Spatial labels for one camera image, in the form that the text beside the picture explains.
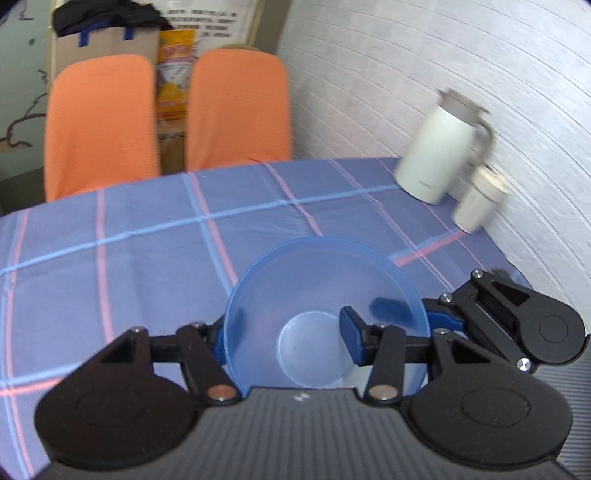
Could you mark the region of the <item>translucent blue plastic bowl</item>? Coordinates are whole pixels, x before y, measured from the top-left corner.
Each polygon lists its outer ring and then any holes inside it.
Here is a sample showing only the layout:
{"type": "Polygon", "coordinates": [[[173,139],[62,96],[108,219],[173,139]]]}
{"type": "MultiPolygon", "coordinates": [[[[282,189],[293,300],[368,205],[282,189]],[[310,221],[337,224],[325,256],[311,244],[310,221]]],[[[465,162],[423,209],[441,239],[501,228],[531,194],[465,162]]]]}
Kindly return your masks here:
{"type": "Polygon", "coordinates": [[[370,367],[349,356],[339,314],[352,307],[369,325],[430,333],[427,312],[402,270],[367,246],[307,237],[256,260],[230,295],[223,321],[228,372],[242,393],[253,387],[355,388],[370,367]]]}

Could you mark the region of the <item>white travel cup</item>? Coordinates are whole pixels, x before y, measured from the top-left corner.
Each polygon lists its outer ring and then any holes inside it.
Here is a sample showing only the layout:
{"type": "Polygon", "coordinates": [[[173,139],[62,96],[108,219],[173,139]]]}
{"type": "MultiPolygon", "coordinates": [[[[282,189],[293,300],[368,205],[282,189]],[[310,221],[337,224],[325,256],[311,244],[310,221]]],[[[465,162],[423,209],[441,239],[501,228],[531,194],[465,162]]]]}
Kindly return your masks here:
{"type": "Polygon", "coordinates": [[[505,177],[490,165],[479,166],[452,214],[456,226],[472,234],[495,213],[509,194],[505,177]]]}

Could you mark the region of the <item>blue plaid tablecloth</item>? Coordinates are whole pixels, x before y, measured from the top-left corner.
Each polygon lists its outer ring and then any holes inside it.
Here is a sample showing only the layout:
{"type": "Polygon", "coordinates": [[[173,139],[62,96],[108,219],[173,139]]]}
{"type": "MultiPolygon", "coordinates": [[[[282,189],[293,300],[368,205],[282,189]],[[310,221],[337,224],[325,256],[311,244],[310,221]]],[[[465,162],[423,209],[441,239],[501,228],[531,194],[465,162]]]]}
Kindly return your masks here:
{"type": "Polygon", "coordinates": [[[427,206],[394,183],[394,159],[329,159],[162,176],[1,220],[1,464],[46,462],[40,396],[132,326],[166,335],[224,311],[238,278],[294,238],[381,252],[424,297],[477,268],[508,269],[484,232],[460,231],[451,198],[427,206]]]}

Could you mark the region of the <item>white thermos jug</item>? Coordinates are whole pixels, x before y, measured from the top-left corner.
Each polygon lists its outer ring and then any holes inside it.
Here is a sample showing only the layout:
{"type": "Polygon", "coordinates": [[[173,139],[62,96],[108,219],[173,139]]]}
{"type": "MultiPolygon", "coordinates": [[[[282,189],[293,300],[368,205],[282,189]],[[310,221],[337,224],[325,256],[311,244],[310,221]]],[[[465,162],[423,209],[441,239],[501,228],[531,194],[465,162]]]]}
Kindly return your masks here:
{"type": "Polygon", "coordinates": [[[394,170],[399,186],[428,204],[440,202],[465,166],[483,164],[496,140],[487,108],[454,89],[439,95],[394,170]]]}

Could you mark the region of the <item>right orange chair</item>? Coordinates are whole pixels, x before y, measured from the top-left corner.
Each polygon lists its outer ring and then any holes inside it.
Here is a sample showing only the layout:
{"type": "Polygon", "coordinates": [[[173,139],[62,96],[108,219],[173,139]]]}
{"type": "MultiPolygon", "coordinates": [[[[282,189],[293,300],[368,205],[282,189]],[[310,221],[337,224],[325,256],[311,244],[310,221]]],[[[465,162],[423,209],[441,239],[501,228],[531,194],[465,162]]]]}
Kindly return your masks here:
{"type": "Polygon", "coordinates": [[[293,159],[290,82],[274,55],[219,48],[193,66],[185,121],[188,171],[293,159]]]}

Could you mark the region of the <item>orange chair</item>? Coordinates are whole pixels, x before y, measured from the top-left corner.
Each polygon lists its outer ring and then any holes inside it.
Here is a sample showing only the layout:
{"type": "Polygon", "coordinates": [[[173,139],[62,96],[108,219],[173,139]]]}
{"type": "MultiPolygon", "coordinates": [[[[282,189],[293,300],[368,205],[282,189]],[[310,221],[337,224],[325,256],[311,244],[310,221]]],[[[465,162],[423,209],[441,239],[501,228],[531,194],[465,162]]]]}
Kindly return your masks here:
{"type": "Polygon", "coordinates": [[[155,71],[118,54],[66,67],[49,92],[44,133],[45,200],[161,174],[155,71]]]}
{"type": "Polygon", "coordinates": [[[293,159],[290,82],[274,55],[219,48],[193,66],[185,121],[188,171],[293,159]]]}

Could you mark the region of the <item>left orange chair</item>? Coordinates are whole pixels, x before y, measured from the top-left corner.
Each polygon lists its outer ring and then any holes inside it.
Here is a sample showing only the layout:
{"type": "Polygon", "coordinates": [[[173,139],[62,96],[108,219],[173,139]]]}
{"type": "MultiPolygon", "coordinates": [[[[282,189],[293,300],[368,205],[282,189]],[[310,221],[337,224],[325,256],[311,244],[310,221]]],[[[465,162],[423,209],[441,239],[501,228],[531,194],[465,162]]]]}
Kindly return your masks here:
{"type": "Polygon", "coordinates": [[[161,174],[155,71],[118,54],[66,67],[49,92],[44,133],[45,200],[161,174]]]}

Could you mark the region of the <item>yellow snack bag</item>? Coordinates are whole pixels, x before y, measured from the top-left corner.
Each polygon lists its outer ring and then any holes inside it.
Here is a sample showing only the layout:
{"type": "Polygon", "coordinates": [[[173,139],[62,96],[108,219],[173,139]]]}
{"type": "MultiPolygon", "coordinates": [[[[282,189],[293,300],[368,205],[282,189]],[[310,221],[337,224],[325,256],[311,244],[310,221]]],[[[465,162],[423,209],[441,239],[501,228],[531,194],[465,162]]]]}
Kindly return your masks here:
{"type": "Polygon", "coordinates": [[[197,59],[194,29],[161,31],[156,63],[155,109],[159,121],[185,117],[192,67],[197,59]]]}

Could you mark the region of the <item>framed chinese text poster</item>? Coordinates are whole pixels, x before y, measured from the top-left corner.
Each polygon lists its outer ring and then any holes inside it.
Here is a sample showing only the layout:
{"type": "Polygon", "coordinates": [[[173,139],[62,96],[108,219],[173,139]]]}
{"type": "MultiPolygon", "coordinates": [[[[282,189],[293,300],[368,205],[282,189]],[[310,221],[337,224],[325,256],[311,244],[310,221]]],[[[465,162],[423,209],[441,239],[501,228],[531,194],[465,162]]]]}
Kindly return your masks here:
{"type": "Polygon", "coordinates": [[[230,44],[246,44],[259,27],[266,1],[152,0],[175,29],[193,29],[197,55],[230,44]]]}

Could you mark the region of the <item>black cloth on bag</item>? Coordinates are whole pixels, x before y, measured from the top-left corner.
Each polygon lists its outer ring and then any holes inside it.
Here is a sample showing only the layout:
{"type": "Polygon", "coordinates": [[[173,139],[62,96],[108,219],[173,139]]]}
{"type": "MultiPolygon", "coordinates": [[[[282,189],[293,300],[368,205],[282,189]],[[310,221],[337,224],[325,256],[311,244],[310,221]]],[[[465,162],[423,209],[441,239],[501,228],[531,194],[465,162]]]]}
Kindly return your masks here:
{"type": "Polygon", "coordinates": [[[152,4],[131,0],[68,1],[53,11],[52,26],[58,37],[113,27],[172,29],[152,4]]]}

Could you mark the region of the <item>frosted glass panel with drawing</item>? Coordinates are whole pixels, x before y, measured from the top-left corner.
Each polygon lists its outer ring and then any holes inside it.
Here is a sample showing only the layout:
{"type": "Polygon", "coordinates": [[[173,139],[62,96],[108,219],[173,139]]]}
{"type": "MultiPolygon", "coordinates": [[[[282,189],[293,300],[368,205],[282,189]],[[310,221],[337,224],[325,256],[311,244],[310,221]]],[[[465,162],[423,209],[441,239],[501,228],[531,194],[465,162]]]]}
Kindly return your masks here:
{"type": "Polygon", "coordinates": [[[19,1],[1,18],[1,178],[42,165],[53,1],[19,1]]]}

